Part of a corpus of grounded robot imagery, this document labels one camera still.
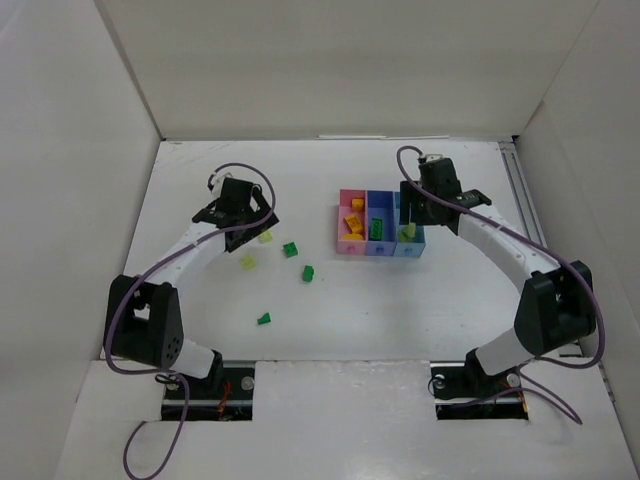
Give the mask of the long dark green lego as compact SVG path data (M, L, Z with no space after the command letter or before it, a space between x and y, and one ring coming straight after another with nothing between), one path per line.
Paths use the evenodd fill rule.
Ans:
M370 220L369 239L371 241L382 241L384 233L384 221L382 218L374 217Z

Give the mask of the dark green lego brick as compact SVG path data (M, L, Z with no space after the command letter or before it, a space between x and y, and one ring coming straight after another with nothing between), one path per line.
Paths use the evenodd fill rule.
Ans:
M314 279L315 270L311 265L305 265L302 272L302 280L305 283L310 283Z

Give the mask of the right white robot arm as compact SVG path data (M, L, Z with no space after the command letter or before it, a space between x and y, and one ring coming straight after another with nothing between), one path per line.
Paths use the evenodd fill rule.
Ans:
M501 391L508 376L531 360L602 332L592 274L512 227L477 189L463 190L447 157L418 156L420 177L400 184L400 221L443 226L477 248L520 295L512 327L470 350L459 367L432 374L437 398L484 398Z

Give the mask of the small light green lego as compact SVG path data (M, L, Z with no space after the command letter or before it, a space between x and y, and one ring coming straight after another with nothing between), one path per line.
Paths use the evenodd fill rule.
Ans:
M256 261L250 254L245 254L240 258L240 264L244 270L252 270L256 267Z

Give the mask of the orange rounded lego brick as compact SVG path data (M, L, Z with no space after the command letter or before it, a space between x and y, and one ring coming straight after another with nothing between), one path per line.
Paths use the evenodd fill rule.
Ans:
M342 241L364 241L365 237L359 233L347 233L341 236Z

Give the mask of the small orange lego brick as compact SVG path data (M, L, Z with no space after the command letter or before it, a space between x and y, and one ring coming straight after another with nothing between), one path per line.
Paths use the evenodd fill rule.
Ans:
M354 199L351 201L351 208L352 208L354 211L360 211L360 210L362 210L362 209L364 208L364 205L365 205L365 202L364 202L364 200L363 200L362 198L354 198Z

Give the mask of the dark green sloped lego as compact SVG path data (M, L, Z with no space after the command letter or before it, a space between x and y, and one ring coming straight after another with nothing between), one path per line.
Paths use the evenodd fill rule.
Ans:
M291 258L298 255L298 249L294 242L284 244L283 252L286 258Z

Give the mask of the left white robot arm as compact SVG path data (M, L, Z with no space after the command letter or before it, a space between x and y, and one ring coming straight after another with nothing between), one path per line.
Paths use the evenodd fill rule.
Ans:
M185 337L180 290L216 258L230 254L278 223L256 183L225 175L214 200L146 272L111 283L103 348L152 372L180 374L210 388L223 378L222 355Z

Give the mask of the orange square lego brick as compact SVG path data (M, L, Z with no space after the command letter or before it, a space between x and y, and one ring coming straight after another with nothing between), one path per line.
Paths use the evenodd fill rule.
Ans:
M347 215L343 218L344 223L347 225L351 233L361 234L363 231L363 225L360 218L355 214Z

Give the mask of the light green large lego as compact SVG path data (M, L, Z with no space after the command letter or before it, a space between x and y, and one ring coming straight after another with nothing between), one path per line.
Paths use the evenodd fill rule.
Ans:
M397 238L400 243L412 243L416 238L417 226L410 222L407 225L401 225L397 231Z

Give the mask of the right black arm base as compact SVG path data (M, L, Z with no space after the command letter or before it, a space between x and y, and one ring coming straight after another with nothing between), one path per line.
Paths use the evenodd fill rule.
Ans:
M468 353L464 361L431 362L430 375L428 390L440 421L529 419L515 367L488 375Z

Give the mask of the light green two-stud lego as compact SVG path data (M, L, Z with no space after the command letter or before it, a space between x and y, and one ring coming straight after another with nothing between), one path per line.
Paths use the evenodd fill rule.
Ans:
M267 244L273 241L273 235L270 231L262 232L258 236L258 241L260 244Z

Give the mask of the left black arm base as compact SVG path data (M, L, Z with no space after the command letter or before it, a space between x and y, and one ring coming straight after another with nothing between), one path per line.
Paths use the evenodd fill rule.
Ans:
M256 363L224 360L215 352L212 372L205 379L186 376L189 385L187 422L240 422L253 418ZM173 376L155 377L162 384L161 420L178 421L185 405L185 388Z

